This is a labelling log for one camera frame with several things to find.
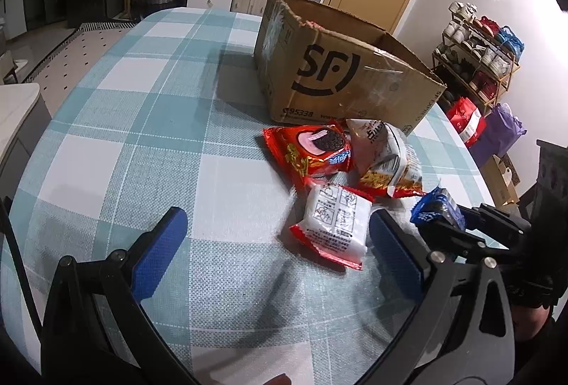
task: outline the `metal bolt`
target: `metal bolt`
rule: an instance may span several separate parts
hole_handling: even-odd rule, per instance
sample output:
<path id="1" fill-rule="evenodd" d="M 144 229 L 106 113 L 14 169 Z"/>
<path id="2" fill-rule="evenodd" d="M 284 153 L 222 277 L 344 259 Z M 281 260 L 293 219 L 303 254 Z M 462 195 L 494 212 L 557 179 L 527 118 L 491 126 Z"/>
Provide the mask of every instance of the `metal bolt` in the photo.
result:
<path id="1" fill-rule="evenodd" d="M 114 251 L 111 252 L 110 258 L 111 258 L 111 260 L 114 260 L 115 262 L 121 262 L 122 260 L 124 260 L 126 258 L 126 251 L 124 251 L 122 249 L 114 250 Z"/>
<path id="2" fill-rule="evenodd" d="M 430 254 L 430 258 L 434 263 L 444 263 L 446 256 L 439 250 L 435 250 Z"/>
<path id="3" fill-rule="evenodd" d="M 70 255 L 62 256 L 59 260 L 59 266 L 69 266 L 73 262 L 73 257 Z"/>
<path id="4" fill-rule="evenodd" d="M 487 256 L 487 257 L 484 258 L 484 264 L 487 268 L 491 268 L 491 269 L 493 269 L 497 266 L 496 260 L 491 256 Z"/>

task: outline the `drawer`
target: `drawer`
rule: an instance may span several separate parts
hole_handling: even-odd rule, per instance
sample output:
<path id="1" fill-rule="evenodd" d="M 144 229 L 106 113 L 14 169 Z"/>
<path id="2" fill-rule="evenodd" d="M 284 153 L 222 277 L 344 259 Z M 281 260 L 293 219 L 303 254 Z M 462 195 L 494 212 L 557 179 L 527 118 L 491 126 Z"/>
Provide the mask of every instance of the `drawer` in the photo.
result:
<path id="1" fill-rule="evenodd" d="M 193 8 L 218 8 L 230 11 L 232 0 L 187 0 L 187 6 Z"/>

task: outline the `blue gripper pad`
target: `blue gripper pad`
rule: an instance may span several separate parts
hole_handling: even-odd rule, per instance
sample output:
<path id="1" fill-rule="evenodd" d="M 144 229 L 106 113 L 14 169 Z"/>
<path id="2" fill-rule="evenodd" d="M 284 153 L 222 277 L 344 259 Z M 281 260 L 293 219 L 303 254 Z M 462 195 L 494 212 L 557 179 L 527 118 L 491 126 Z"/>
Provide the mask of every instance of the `blue gripper pad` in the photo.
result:
<path id="1" fill-rule="evenodd" d="M 368 233 L 373 242 L 375 257 L 384 262 L 392 272 L 403 296 L 420 303 L 422 301 L 422 273 L 378 212 L 371 214 Z"/>
<path id="2" fill-rule="evenodd" d="M 171 207 L 152 232 L 154 239 L 132 271 L 132 295 L 138 303 L 154 295 L 180 248 L 187 234 L 187 214 L 179 207 Z"/>

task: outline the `tablecloth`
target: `tablecloth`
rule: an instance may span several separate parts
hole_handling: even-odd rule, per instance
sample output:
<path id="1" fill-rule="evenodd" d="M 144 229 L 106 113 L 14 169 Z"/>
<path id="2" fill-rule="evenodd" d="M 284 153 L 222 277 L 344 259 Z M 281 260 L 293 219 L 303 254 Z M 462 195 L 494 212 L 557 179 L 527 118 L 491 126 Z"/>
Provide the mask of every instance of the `tablecloth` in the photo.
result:
<path id="1" fill-rule="evenodd" d="M 10 219 L 43 316 L 61 256 L 96 260 L 127 249 L 179 206 L 189 218 L 187 237 L 142 305 L 188 369 L 204 384 L 261 384 L 280 373 L 296 384 L 352 384 L 414 303 L 373 253 L 363 271 L 336 271 L 289 235 L 303 205 L 262 139 L 273 123 L 252 58 L 260 20 L 189 8 L 143 20 L 56 113 Z M 437 105 L 409 139 L 425 189 L 442 184 L 462 205 L 492 204 Z M 413 232 L 414 201 L 382 206 Z M 39 368 L 7 245 L 0 271 L 6 329 Z M 100 310 L 129 358 L 104 301 Z"/>

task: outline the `small cardboard box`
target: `small cardboard box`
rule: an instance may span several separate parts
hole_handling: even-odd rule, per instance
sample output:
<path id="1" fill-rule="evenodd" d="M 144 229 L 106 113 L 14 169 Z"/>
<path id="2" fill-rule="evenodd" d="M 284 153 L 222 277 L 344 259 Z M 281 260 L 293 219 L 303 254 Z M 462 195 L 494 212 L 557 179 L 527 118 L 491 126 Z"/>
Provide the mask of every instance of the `small cardboard box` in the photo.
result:
<path id="1" fill-rule="evenodd" d="M 384 29 L 308 0 L 268 0 L 255 60 L 276 122 L 380 119 L 408 134 L 445 89 Z"/>
<path id="2" fill-rule="evenodd" d="M 490 157 L 485 165 L 479 169 L 487 189 L 491 193 L 495 207 L 499 210 L 506 210 L 509 204 L 516 204 L 519 201 L 513 182 L 510 182 L 509 185 L 505 184 L 503 179 L 505 169 L 505 164 L 497 156 Z"/>

